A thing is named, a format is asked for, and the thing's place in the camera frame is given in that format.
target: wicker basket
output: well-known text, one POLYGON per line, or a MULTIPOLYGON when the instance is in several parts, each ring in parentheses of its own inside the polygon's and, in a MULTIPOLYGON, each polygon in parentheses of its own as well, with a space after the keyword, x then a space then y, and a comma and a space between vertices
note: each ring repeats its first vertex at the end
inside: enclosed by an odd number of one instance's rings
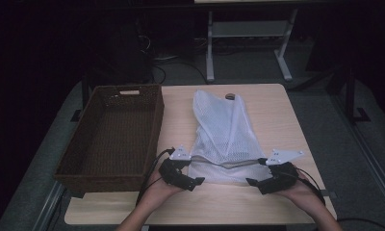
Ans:
POLYGON ((160 85, 97 87, 55 179, 74 193, 138 191, 163 120, 160 85))

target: wooden table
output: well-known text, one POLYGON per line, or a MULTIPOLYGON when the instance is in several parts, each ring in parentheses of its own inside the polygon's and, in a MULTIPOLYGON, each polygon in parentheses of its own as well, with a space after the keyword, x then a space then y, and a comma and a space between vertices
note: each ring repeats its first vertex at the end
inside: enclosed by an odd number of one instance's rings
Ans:
MULTIPOLYGON (((267 156, 273 148, 302 150, 305 155, 293 163, 309 172, 321 189, 325 186, 281 85, 207 85, 163 87, 165 113, 158 152, 183 144, 191 149, 195 141, 196 119, 193 94, 207 90, 218 97, 239 94, 245 102, 252 128, 267 156)), ((137 192, 94 192, 71 198, 65 214, 68 224, 119 224, 135 207, 137 192)), ((333 205, 327 208, 336 217, 333 205)), ((180 192, 157 210, 146 224, 291 224, 313 220, 284 197, 261 195, 255 187, 207 184, 193 192, 180 192)))

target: white metal stand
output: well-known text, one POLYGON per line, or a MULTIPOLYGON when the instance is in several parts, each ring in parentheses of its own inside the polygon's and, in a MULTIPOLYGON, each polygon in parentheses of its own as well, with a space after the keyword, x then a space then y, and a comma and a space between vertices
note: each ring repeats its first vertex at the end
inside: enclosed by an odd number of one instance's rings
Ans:
POLYGON ((213 38, 228 37, 283 37, 282 45, 274 51, 280 70, 286 81, 292 81, 284 54, 289 42, 297 9, 292 11, 291 18, 281 21, 240 21, 240 22, 214 22, 213 13, 208 15, 208 48, 207 48, 207 82, 215 81, 213 65, 213 38))

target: white mesh bag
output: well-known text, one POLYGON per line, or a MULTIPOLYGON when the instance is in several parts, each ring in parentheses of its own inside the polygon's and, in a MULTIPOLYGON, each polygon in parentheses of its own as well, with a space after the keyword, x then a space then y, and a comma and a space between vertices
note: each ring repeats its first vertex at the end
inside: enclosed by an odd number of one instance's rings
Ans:
POLYGON ((198 127, 191 151, 190 177, 205 177, 205 182, 219 184, 246 184, 245 178, 270 178, 269 169, 257 162, 265 154, 239 95, 228 100, 198 90, 193 111, 198 127))

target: gray floor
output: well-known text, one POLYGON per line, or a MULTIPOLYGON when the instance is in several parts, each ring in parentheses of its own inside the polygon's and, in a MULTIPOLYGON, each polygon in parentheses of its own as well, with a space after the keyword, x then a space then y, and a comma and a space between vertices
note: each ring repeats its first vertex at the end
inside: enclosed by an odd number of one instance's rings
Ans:
MULTIPOLYGON (((285 55, 294 80, 283 80, 273 55, 273 43, 261 43, 256 49, 246 49, 229 56, 215 56, 216 81, 213 84, 280 83, 292 88, 307 81, 316 73, 304 71, 313 42, 292 41, 285 55)), ((197 55, 193 62, 173 60, 160 64, 166 72, 163 85, 203 85, 205 55, 197 55)), ((156 81, 163 71, 154 70, 156 81)), ((297 119, 314 155, 338 218, 366 218, 385 225, 385 196, 353 132, 365 138, 367 146, 385 172, 385 115, 377 107, 370 90, 357 82, 356 107, 364 108, 371 122, 350 126, 341 107, 324 91, 329 79, 324 79, 308 90, 288 92, 297 119)), ((76 125, 70 122, 75 110, 81 109, 80 85, 72 90, 58 113, 38 150, 20 187, 0 221, 0 230, 32 230, 37 217, 43 215, 43 205, 53 187, 52 174, 64 147, 76 125)), ((52 220, 48 230, 114 230, 114 226, 69 226, 64 223, 64 211, 69 192, 60 205, 51 206, 52 220)), ((345 230, 384 230, 362 221, 342 222, 345 230)), ((313 225, 292 225, 288 230, 312 230, 313 225)))

